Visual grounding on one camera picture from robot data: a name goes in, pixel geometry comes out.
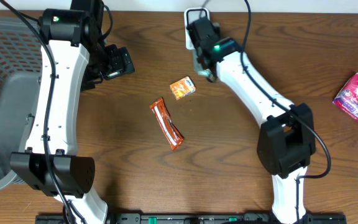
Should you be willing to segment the orange-red snack bar wrapper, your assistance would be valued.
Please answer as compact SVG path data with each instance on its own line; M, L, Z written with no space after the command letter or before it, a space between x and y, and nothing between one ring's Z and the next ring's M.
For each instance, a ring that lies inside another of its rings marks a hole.
M158 124L170 144L172 151L175 151L184 141L184 137L173 124L169 111L165 105L163 97L153 102L150 109L155 115Z

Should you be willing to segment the mint green wipes pack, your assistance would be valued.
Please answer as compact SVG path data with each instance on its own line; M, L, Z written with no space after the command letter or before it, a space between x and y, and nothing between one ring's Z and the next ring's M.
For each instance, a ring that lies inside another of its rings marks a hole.
M196 50L192 50L191 53L193 57L193 70L195 71L195 73L205 77L209 82L215 82L217 80L217 76L209 68L204 69L202 67L202 64L200 64L198 61Z

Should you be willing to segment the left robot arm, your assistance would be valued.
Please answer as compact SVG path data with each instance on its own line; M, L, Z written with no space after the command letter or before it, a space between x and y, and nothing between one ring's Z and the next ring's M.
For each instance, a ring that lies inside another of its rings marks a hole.
M80 157L76 121L80 93L133 73L124 47L107 45L102 1L73 1L46 9L34 29L42 46L42 75L34 123L11 169L32 189L63 203L66 223L107 223L108 205L94 189L95 163Z

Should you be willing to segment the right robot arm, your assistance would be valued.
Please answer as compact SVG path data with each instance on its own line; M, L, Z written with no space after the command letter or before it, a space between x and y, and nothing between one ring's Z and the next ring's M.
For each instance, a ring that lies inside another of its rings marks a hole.
M303 179L316 151L313 114L275 90L250 62L245 48L222 37L207 17L186 22L187 41L202 70L227 85L259 125L257 155L272 176L272 213L280 223L296 223L305 215Z

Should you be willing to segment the small orange tissue pack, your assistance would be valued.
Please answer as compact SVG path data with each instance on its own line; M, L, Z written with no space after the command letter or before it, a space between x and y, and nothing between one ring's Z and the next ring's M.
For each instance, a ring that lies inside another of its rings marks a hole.
M170 89L175 96L175 99L180 100L183 97L194 93L196 91L196 86L191 78L187 76L170 84Z

